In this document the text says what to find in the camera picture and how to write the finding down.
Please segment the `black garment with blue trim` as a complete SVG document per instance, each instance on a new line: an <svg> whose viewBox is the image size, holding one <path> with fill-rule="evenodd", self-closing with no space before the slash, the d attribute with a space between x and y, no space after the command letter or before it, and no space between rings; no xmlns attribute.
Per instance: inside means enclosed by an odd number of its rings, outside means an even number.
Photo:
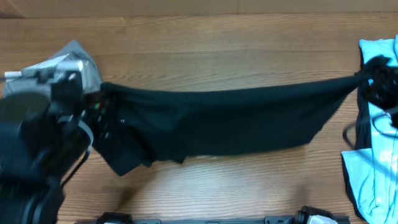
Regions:
<svg viewBox="0 0 398 224"><path fill-rule="evenodd" d="M392 61L391 58L382 55L377 55L366 63L364 63L364 60L361 59L362 63L361 69L360 71L356 72L354 75L356 77L369 78L373 73L378 71L380 68L387 67L387 63L390 61ZM357 119L354 123L347 126L343 131L343 139L351 148L353 148L353 151L351 152L359 152L360 149L366 149L371 147L371 124L369 121L370 118L369 118L368 100L365 99L365 97L363 96L363 91L368 86L369 86L368 81L365 81L364 83L361 83L359 85L358 95L357 95L357 104L358 104ZM355 129L356 133L356 140L354 144L350 142L348 139L348 130L352 128ZM346 162L344 161L343 158L341 159L341 161L342 161L343 178L345 182L346 194L351 203L353 204L355 215L360 219L365 220L365 218L362 216L362 214L359 211L359 208L356 203L357 200L354 198L354 192L353 192L354 187L350 183L350 181L354 179L352 177L349 177L348 170L346 167Z"/></svg>

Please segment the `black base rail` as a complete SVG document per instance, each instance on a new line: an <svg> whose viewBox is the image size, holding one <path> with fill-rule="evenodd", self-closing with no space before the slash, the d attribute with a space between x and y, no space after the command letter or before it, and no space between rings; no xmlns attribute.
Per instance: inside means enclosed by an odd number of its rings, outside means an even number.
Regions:
<svg viewBox="0 0 398 224"><path fill-rule="evenodd" d="M295 215L265 216L264 218L216 219L216 220L166 220L133 219L131 215L122 213L104 213L97 220L78 221L76 224L305 224L331 223L350 224L347 216L332 214L315 214L299 210Z"/></svg>

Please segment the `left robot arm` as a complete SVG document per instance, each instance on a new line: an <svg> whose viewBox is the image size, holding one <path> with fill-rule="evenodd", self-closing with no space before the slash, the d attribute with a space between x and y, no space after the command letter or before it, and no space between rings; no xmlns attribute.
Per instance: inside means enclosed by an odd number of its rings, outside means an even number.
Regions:
<svg viewBox="0 0 398 224"><path fill-rule="evenodd" d="M89 158L111 97L78 72L1 100L1 223L56 223L63 188Z"/></svg>

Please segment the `light blue garment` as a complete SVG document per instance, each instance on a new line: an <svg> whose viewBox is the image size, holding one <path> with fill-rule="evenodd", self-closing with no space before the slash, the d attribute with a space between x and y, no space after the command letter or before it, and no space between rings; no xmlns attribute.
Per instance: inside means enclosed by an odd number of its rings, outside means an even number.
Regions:
<svg viewBox="0 0 398 224"><path fill-rule="evenodd" d="M397 223L397 129L391 117L368 102L371 147L343 151L354 198L368 223Z"/></svg>

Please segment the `white folded garment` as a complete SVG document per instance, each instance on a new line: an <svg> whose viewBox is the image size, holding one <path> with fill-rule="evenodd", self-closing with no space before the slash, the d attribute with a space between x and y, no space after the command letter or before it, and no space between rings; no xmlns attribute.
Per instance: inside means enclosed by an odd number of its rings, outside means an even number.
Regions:
<svg viewBox="0 0 398 224"><path fill-rule="evenodd" d="M6 82L11 82L13 80L16 80L18 78L22 77L22 72L21 71L9 71L9 72L4 72L4 78Z"/></svg>

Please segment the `grey folded trousers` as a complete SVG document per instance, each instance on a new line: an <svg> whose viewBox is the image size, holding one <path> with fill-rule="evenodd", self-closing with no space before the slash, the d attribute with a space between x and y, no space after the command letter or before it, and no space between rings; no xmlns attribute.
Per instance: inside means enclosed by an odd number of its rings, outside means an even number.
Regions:
<svg viewBox="0 0 398 224"><path fill-rule="evenodd" d="M80 72L85 94L100 90L100 71L88 52L76 40L70 41L49 59L16 72L5 72L2 89L5 97L16 93L34 92L50 96L50 85L67 77L67 72Z"/></svg>

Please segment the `black polo shirt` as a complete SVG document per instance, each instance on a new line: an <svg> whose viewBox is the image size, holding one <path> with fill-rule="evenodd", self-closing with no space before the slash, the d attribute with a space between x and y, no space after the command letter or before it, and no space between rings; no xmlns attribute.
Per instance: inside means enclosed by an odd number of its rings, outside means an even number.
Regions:
<svg viewBox="0 0 398 224"><path fill-rule="evenodd" d="M308 144L359 76L228 91L176 92L104 83L109 109L94 148L117 175L155 161L230 156Z"/></svg>

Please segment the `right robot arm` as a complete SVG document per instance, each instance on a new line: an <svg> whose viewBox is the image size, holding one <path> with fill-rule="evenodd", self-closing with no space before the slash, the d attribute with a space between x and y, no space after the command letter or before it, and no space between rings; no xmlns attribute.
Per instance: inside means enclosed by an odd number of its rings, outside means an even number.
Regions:
<svg viewBox="0 0 398 224"><path fill-rule="evenodd" d="M392 126L397 128L397 67L389 66L392 59L377 55L366 62L358 75L373 82L361 91L366 101L388 113Z"/></svg>

